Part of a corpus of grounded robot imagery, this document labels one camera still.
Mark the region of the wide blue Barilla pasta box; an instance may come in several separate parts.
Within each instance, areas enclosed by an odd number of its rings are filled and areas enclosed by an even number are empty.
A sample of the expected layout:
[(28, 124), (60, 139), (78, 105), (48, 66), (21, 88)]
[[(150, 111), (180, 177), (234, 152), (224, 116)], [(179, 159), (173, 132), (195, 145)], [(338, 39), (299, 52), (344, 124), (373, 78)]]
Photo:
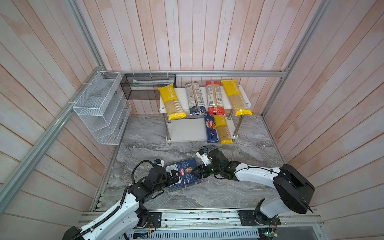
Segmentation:
[(178, 171), (180, 173), (179, 181), (168, 187), (170, 192), (178, 191), (191, 187), (202, 182), (201, 179), (192, 175), (192, 171), (198, 167), (197, 161), (195, 159), (188, 159), (173, 163), (165, 166), (167, 172), (172, 170)]

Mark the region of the narrow blue Barilla spaghetti box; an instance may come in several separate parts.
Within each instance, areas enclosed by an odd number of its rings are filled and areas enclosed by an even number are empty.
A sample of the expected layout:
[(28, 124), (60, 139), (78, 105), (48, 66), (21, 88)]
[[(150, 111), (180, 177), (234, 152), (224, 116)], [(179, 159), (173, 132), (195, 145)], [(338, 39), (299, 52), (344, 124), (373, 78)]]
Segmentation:
[(219, 137), (217, 133), (214, 116), (207, 114), (205, 116), (205, 125), (206, 125), (206, 133), (207, 133), (207, 142), (217, 143), (219, 140)]

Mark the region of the yellow Pastatime spaghetti bag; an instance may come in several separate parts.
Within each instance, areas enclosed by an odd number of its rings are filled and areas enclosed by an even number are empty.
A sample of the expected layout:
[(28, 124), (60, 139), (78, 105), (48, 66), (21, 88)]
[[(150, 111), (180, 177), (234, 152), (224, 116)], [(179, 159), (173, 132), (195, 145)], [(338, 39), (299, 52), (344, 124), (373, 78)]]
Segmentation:
[(175, 92), (174, 84), (158, 88), (158, 90), (165, 105), (169, 121), (187, 117)]
[(226, 118), (214, 115), (214, 120), (221, 145), (233, 144)]
[(236, 116), (252, 115), (236, 80), (221, 81)]

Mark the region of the red spaghetti bag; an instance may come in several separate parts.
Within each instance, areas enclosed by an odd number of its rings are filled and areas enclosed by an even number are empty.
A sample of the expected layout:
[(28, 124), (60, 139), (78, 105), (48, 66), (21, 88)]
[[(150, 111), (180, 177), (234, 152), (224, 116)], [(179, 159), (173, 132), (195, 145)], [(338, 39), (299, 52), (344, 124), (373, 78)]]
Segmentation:
[(220, 82), (206, 81), (206, 91), (208, 100), (209, 114), (217, 116), (225, 116), (223, 97)]

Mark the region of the dark blue clear spaghetti bag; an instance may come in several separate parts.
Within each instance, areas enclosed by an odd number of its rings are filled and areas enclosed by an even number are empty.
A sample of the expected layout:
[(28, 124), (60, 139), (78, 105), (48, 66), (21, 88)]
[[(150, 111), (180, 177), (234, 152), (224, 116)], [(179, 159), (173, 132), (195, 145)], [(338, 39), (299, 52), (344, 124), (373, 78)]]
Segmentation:
[(203, 100), (200, 85), (197, 81), (185, 84), (188, 105), (191, 116), (206, 116), (207, 111)]

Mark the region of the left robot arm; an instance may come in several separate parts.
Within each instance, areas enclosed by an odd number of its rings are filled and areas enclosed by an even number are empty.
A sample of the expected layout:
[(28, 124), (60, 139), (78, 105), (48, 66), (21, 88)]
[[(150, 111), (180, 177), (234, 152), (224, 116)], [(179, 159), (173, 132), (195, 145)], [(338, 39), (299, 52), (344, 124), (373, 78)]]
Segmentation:
[(119, 202), (81, 228), (71, 227), (64, 233), (63, 239), (113, 240), (135, 227), (150, 225), (149, 211), (144, 203), (152, 200), (155, 193), (162, 194), (164, 188), (176, 184), (180, 179), (180, 172), (166, 171), (162, 166), (164, 162), (159, 159), (154, 162), (144, 160), (139, 164), (143, 163), (152, 166), (147, 176), (137, 181), (132, 179), (132, 184), (124, 189)]

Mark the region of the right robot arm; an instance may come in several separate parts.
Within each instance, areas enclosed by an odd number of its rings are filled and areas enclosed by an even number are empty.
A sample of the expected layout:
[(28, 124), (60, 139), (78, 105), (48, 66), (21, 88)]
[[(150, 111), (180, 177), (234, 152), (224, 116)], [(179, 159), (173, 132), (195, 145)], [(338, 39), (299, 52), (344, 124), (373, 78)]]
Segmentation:
[(279, 214), (292, 211), (303, 215), (311, 210), (315, 187), (291, 165), (284, 164), (280, 168), (251, 166), (229, 161), (219, 149), (208, 151), (206, 147), (201, 147), (196, 155), (203, 163), (191, 173), (199, 179), (214, 176), (218, 180), (261, 184), (277, 191), (275, 198), (261, 199), (254, 210), (238, 212), (243, 226), (279, 225)]

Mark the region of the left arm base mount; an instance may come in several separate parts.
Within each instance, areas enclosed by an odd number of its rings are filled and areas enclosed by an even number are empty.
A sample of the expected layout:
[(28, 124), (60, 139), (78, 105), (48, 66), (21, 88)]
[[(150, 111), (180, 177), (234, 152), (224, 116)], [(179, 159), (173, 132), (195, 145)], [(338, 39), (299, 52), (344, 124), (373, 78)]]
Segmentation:
[(157, 229), (161, 227), (162, 212), (147, 212), (139, 217), (136, 228)]

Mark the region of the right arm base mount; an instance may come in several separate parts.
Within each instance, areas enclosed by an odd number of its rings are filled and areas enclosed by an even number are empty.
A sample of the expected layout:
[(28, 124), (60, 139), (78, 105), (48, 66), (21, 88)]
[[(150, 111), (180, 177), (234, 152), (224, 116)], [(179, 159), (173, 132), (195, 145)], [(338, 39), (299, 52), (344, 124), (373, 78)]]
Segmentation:
[(254, 210), (240, 210), (237, 211), (242, 226), (279, 226), (281, 220), (279, 216), (273, 218), (266, 217), (261, 211)]

